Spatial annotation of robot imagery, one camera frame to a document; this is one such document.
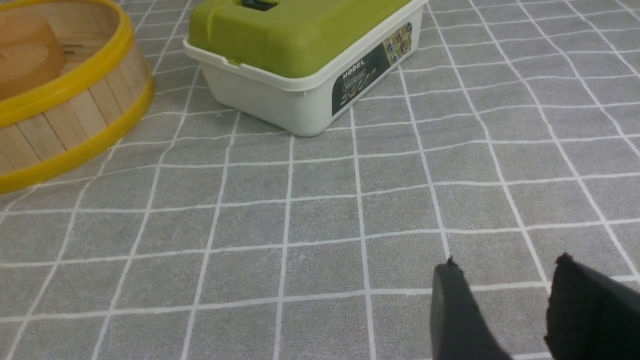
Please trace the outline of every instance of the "lid handle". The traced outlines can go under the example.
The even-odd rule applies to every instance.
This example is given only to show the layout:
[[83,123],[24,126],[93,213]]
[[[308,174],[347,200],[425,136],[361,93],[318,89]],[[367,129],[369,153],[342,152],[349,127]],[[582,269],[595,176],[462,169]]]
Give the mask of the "lid handle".
[[265,12],[274,8],[277,3],[272,3],[270,1],[265,0],[242,0],[242,6],[245,8],[250,8],[254,10],[260,10]]

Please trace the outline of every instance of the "black object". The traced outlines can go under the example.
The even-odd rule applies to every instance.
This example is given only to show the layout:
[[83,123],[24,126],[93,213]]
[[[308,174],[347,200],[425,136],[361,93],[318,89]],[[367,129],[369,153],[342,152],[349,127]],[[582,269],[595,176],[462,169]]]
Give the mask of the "black object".
[[640,294],[563,254],[545,341],[556,360],[640,359]]
[[274,8],[276,5],[276,3],[270,3],[263,0],[242,0],[242,6],[244,6],[245,8],[260,10],[262,12]]
[[[430,327],[434,360],[511,359],[452,259],[433,274]],[[640,359],[640,293],[563,254],[557,259],[545,341],[555,360]]]
[[434,360],[511,359],[493,338],[452,259],[433,273],[430,322]]

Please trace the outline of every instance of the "grid pattern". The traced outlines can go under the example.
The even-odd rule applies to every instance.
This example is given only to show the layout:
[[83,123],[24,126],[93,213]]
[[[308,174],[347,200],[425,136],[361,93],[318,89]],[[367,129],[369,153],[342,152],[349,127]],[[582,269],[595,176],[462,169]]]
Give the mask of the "grid pattern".
[[640,2],[431,0],[325,133],[216,104],[194,0],[125,1],[157,95],[91,163],[0,197],[0,358],[431,357],[453,255],[515,359],[564,251],[639,289]]

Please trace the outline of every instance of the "wooden bowl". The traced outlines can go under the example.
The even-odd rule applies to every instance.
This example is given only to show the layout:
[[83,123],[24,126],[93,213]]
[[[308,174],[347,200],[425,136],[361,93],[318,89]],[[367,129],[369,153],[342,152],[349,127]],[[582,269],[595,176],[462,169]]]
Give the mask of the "wooden bowl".
[[61,75],[0,100],[0,193],[67,172],[115,144],[151,105],[154,82],[130,18],[112,0],[23,0],[62,46]]

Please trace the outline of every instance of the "white box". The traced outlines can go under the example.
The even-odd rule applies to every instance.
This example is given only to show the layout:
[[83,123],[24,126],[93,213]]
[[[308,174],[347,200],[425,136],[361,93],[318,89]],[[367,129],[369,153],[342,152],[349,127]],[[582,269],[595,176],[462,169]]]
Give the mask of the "white box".
[[[220,104],[298,136],[310,137],[322,133],[418,48],[426,3],[427,0],[412,0],[318,72],[305,78],[284,78],[249,65],[234,65],[222,56],[189,45],[186,38],[184,47],[187,55],[200,63],[213,97]],[[381,74],[367,73],[365,62],[380,55],[380,46],[385,47],[385,43],[403,28],[405,33],[410,33],[410,49],[401,52],[403,55],[399,58],[394,52],[396,58],[390,61],[395,62]],[[337,100],[339,95],[344,96],[340,101]]]

